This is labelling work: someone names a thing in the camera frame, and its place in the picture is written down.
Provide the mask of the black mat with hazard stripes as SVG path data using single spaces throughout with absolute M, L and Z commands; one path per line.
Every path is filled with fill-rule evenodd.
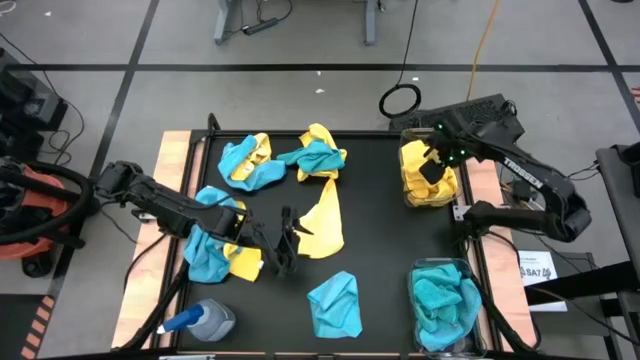
M 48 295 L 0 294 L 0 360 L 35 360 L 54 306 Z

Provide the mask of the white printed paper sheet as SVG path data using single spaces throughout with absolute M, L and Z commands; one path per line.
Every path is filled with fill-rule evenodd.
M 524 286 L 534 285 L 558 278 L 550 252 L 519 250 L 520 274 Z M 563 301 L 541 305 L 530 305 L 531 312 L 567 312 Z

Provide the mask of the black power strip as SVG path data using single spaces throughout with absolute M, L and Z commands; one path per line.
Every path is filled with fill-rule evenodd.
M 247 35 L 247 36 L 251 36 L 254 35 L 256 33 L 262 32 L 264 30 L 267 30 L 269 28 L 274 27 L 275 25 L 277 25 L 280 22 L 280 20 L 278 18 L 270 18 L 268 20 L 264 20 L 259 22 L 258 24 L 255 25 L 246 25 L 242 27 L 242 32 Z

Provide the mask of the black equipment stack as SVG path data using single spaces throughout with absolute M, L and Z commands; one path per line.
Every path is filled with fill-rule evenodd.
M 0 157 L 35 160 L 41 132 L 58 131 L 68 105 L 33 73 L 10 69 L 17 64 L 0 47 Z

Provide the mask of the black ventilated computer case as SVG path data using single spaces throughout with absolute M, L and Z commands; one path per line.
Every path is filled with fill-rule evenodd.
M 513 142 L 525 133 L 517 119 L 515 103 L 506 100 L 502 94 L 494 94 L 432 110 L 419 109 L 410 115 L 392 119 L 389 123 L 389 130 L 430 128 L 442 116 L 450 112 L 458 112 L 468 122 L 487 123 L 491 120 L 500 120 L 506 126 L 509 138 Z

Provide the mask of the grey desk leg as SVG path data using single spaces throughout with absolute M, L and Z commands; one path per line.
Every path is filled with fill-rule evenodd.
M 218 0 L 218 15 L 215 23 L 213 39 L 216 45 L 221 45 L 231 35 L 230 22 L 234 15 L 238 0 Z
M 376 42 L 376 9 L 376 0 L 364 0 L 364 43 L 367 46 L 374 45 Z

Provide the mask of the clear plastic basket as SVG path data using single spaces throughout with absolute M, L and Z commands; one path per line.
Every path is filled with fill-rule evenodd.
M 412 265 L 411 270 L 408 273 L 407 276 L 407 282 L 408 282 L 408 294 L 409 294 L 409 301 L 411 304 L 411 310 L 412 310 L 412 314 L 413 314 L 413 319 L 414 319 L 414 325 L 413 325 L 413 336 L 414 336 L 414 341 L 415 341 L 415 345 L 418 348 L 418 351 L 421 352 L 422 354 L 432 358 L 432 359 L 442 359 L 442 358 L 462 358 L 462 359 L 478 359 L 478 358 L 482 358 L 484 357 L 484 355 L 486 355 L 487 350 L 488 350 L 488 345 L 487 342 L 485 341 L 485 339 L 482 336 L 482 332 L 481 332 L 481 328 L 479 326 L 479 321 L 478 321 L 478 316 L 481 312 L 481 309 L 478 313 L 478 316 L 476 318 L 476 322 L 474 324 L 473 329 L 471 330 L 471 332 L 466 335 L 465 337 L 461 338 L 460 340 L 458 340 L 456 343 L 454 343 L 453 345 L 448 346 L 447 348 L 445 348 L 444 350 L 440 350 L 440 351 L 436 351 L 436 352 L 429 352 L 428 350 L 426 350 L 423 346 L 421 346 L 418 341 L 416 340 L 416 336 L 415 336 L 415 326 L 416 326 L 416 309 L 418 307 L 421 307 L 417 301 L 414 298 L 413 295 L 413 290 L 412 290 L 412 281 L 411 281 L 411 272 L 414 269 L 417 268 L 424 268 L 424 267 L 435 267 L 438 265 L 446 265 L 446 264 L 453 264 L 457 270 L 459 271 L 460 275 L 461 275 L 461 280 L 464 278 L 470 278 L 472 281 L 472 272 L 470 269 L 469 264 L 463 260 L 463 259 L 459 259 L 459 258 L 423 258 L 423 259 L 418 259 L 414 262 L 414 264 Z
M 431 129 L 428 128 L 417 128 L 417 129 L 405 129 L 401 132 L 401 136 L 400 136 L 400 146 L 399 146 L 399 162 L 400 162 L 400 175 L 401 175 L 401 155 L 400 155 L 400 148 L 405 145 L 408 142 L 414 141 L 414 140 L 421 140 L 424 137 L 429 136 L 430 134 L 432 134 L 433 131 Z

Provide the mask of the orange vacuum cleaner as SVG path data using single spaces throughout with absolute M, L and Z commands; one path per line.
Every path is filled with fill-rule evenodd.
M 85 246 L 71 228 L 92 201 L 88 180 L 74 171 L 0 157 L 0 260 L 20 260 L 31 278 L 49 274 L 55 245 Z

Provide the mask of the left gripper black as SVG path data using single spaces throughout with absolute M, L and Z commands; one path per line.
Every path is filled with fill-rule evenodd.
M 298 232 L 314 235 L 313 232 L 299 223 L 294 214 L 295 212 L 290 206 L 282 208 L 281 232 L 276 244 L 268 238 L 262 223 L 255 220 L 249 222 L 252 240 L 257 248 L 261 250 L 268 268 L 276 276 L 286 276 L 297 270 L 297 251 L 295 250 L 294 241 L 296 238 L 294 234 L 295 226 L 297 225 Z

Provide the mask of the black table frame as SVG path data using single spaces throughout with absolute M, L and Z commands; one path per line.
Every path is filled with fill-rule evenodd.
M 334 136 L 348 151 L 338 184 L 345 247 L 331 258 L 300 260 L 288 277 L 264 273 L 255 283 L 185 283 L 171 300 L 170 313 L 211 297 L 229 305 L 239 322 L 221 344 L 185 332 L 161 336 L 158 343 L 181 354 L 217 358 L 415 358 L 407 276 L 418 259 L 448 257 L 464 258 L 512 328 L 534 343 L 510 232 L 497 228 L 483 239 L 455 240 L 449 209 L 410 208 L 402 200 L 398 133 L 338 130 Z M 351 340 L 321 340 L 312 333 L 306 294 L 340 270 L 357 278 L 364 330 Z

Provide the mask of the black metal beam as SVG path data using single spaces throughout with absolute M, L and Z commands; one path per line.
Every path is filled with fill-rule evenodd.
M 630 261 L 528 285 L 524 288 L 529 305 L 639 289 L 640 277 Z

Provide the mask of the blue microfiber towel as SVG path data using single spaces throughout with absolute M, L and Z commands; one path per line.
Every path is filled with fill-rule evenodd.
M 429 352 L 444 350 L 471 331 L 476 317 L 476 312 L 454 305 L 434 310 L 418 307 L 416 309 L 416 340 Z
M 205 204 L 219 204 L 236 207 L 236 201 L 226 192 L 212 186 L 200 190 L 195 200 Z M 183 255 L 189 263 L 188 277 L 198 283 L 220 283 L 229 274 L 230 261 L 223 255 L 222 241 L 211 237 L 197 224 L 191 228 Z
M 414 298 L 425 310 L 433 311 L 462 301 L 457 290 L 461 275 L 453 264 L 414 269 L 411 281 Z
M 324 339 L 357 338 L 363 331 L 357 279 L 341 271 L 307 294 L 314 335 Z
M 344 149 L 332 148 L 320 140 L 313 140 L 306 147 L 277 155 L 276 159 L 286 165 L 297 164 L 304 173 L 313 174 L 342 169 L 346 155 Z
M 462 331 L 462 336 L 466 336 L 474 327 L 476 318 L 482 307 L 482 297 L 478 288 L 470 278 L 461 280 L 459 294 L 462 300 L 457 304 L 457 325 Z
M 231 179 L 231 174 L 236 166 L 248 154 L 255 144 L 251 135 L 247 135 L 239 144 L 227 143 L 218 163 L 218 170 L 226 184 L 232 188 L 251 192 L 263 188 L 272 182 L 279 181 L 286 173 L 286 164 L 283 161 L 273 160 L 258 165 L 254 172 L 245 181 Z

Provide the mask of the grey spray bottle blue nozzle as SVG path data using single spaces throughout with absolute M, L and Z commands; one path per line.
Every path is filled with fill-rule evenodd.
M 235 314 L 224 304 L 203 299 L 163 322 L 155 331 L 165 333 L 187 330 L 197 340 L 218 342 L 235 326 Z

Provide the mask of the dark grey cart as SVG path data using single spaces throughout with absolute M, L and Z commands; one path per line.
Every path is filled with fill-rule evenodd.
M 596 159 L 629 259 L 640 279 L 640 198 L 634 194 L 631 167 L 613 148 L 598 149 Z

